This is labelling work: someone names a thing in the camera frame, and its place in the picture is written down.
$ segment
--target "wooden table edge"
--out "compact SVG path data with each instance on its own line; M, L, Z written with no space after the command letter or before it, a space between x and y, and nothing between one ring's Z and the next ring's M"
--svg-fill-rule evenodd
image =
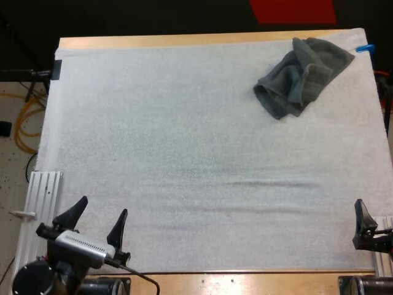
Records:
M166 47L182 45L233 44L240 42L278 41L294 37L323 37L342 33L345 29L323 29L309 31L276 31L225 34L188 34L153 36L106 36L106 37L64 37L60 39L61 49L114 49L137 47Z

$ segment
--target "red object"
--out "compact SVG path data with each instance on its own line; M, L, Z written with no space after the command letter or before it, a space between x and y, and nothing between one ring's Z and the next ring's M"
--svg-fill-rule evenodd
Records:
M250 0L260 24L335 24L332 0Z

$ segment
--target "table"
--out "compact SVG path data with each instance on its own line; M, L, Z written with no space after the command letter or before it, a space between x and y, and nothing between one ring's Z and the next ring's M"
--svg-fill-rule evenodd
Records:
M198 34L170 36L69 37L60 40L61 49L104 49L164 47L176 45L230 44L275 41L293 37L321 37L343 30L284 31L261 33ZM338 294L339 275L371 275L359 270L286 270L282 272L227 272L155 274L162 294ZM153 294L154 287L133 278L133 293Z

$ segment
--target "black tape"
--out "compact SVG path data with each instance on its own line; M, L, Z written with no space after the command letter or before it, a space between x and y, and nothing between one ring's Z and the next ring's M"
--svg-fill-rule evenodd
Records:
M55 60L55 63L53 64L51 80L54 81L60 79L60 71L61 71L61 60Z
M11 122L0 121L0 136L10 137Z

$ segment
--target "metal bracket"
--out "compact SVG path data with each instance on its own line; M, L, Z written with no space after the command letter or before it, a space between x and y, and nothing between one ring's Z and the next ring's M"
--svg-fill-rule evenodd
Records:
M10 211L11 215L14 215L18 218L23 219L24 217L27 220L36 220L37 219L37 214L35 212L24 212L24 211Z
M393 226L393 216L377 216L374 220L378 223L377 230ZM393 277L393 263L389 254L373 252L373 259L377 277Z
M31 172L25 209L10 212L23 219L12 277L19 268L46 254L46 241L36 235L36 229L42 222L52 223L62 175L62 172Z

